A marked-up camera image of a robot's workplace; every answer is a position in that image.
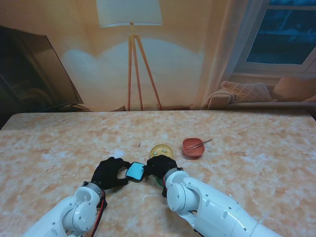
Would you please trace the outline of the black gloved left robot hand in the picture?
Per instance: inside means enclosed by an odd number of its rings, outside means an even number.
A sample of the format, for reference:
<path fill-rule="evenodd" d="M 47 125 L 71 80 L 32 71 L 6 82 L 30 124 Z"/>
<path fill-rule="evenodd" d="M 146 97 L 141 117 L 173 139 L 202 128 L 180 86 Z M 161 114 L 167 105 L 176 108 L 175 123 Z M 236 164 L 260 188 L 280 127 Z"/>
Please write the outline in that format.
<path fill-rule="evenodd" d="M 131 163 L 122 158 L 110 157 L 99 163 L 94 171 L 91 182 L 103 190 L 109 190 L 128 184 L 128 178 L 118 178 L 118 172 L 123 168 L 130 168 Z"/>

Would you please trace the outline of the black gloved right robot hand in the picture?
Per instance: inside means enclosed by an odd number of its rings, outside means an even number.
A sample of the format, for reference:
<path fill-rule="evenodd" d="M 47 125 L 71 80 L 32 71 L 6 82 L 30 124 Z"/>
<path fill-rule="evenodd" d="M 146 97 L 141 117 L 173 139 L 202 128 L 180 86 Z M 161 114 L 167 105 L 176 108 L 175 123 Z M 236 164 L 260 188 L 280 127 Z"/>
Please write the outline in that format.
<path fill-rule="evenodd" d="M 165 155 L 150 158 L 143 167 L 145 175 L 153 175 L 160 179 L 162 179 L 166 173 L 173 168 L 177 168 L 176 161 Z"/>

